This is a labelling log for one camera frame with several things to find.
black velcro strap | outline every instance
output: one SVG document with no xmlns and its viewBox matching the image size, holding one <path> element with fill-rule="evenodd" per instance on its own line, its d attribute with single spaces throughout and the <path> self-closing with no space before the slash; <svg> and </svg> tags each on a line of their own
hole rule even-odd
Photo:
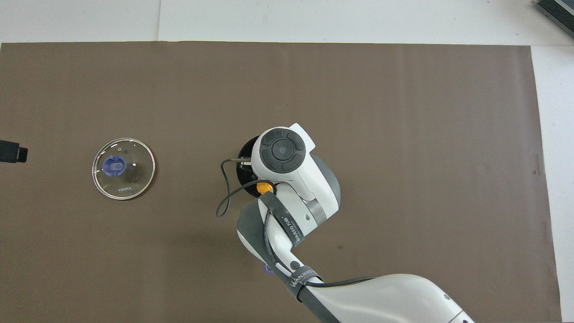
<svg viewBox="0 0 574 323">
<path fill-rule="evenodd" d="M 285 205 L 283 205 L 273 193 L 267 192 L 260 196 L 259 199 L 267 206 L 275 219 L 277 219 L 277 222 L 283 227 L 283 231 L 289 236 L 294 247 L 303 242 L 305 237 L 299 225 L 297 225 L 297 222 Z"/>
<path fill-rule="evenodd" d="M 291 274 L 290 281 L 287 283 L 287 290 L 299 301 L 297 295 L 305 283 L 313 277 L 321 277 L 309 266 L 302 266 Z"/>
</svg>

white robotic arm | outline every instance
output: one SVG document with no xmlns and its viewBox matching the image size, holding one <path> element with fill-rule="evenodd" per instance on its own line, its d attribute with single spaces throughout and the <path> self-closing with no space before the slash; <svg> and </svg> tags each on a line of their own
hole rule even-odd
<svg viewBox="0 0 574 323">
<path fill-rule="evenodd" d="M 427 279 L 398 274 L 323 283 L 291 253 L 339 210 L 339 183 L 310 154 L 314 148 L 299 124 L 269 129 L 256 140 L 251 167 L 259 178 L 276 183 L 276 195 L 267 192 L 242 209 L 237 232 L 243 245 L 322 322 L 473 322 Z"/>
</svg>

circular button pad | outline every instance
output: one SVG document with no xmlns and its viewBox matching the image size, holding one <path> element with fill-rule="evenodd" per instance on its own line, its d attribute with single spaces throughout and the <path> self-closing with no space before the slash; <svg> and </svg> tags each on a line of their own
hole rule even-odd
<svg viewBox="0 0 574 323">
<path fill-rule="evenodd" d="M 263 164 L 279 174 L 299 168 L 305 159 L 305 143 L 295 131 L 277 128 L 261 138 L 259 154 Z"/>
</svg>

